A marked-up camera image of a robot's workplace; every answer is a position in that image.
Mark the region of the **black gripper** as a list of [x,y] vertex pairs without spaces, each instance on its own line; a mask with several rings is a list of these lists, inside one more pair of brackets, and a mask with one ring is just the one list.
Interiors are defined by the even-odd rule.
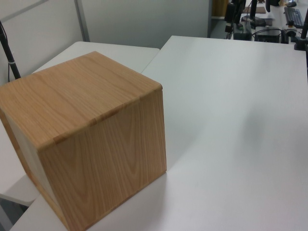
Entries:
[[234,11],[235,11],[235,4],[228,3],[224,17],[224,21],[226,22],[225,32],[227,32],[225,39],[232,39],[233,37],[233,33],[230,32],[231,32],[231,23],[233,21]]

